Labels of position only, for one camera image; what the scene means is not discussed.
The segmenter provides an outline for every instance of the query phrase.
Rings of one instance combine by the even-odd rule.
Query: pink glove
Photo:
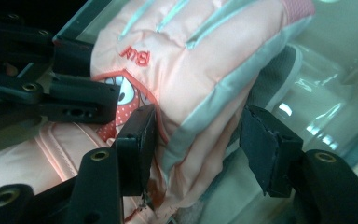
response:
[[[112,125],[119,131],[142,96],[158,108],[149,184],[156,210],[127,220],[163,223],[199,198],[222,169],[259,70],[313,13],[311,0],[133,0],[100,32],[92,78],[124,77],[131,90],[103,138],[115,137]]]

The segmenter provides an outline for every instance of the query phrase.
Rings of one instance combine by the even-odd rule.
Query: glove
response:
[[[115,137],[136,107],[157,107],[155,211],[134,208],[126,221],[164,223],[199,198],[222,169],[259,70],[313,14],[311,0],[132,0],[101,30],[92,78],[125,90],[100,136]]]

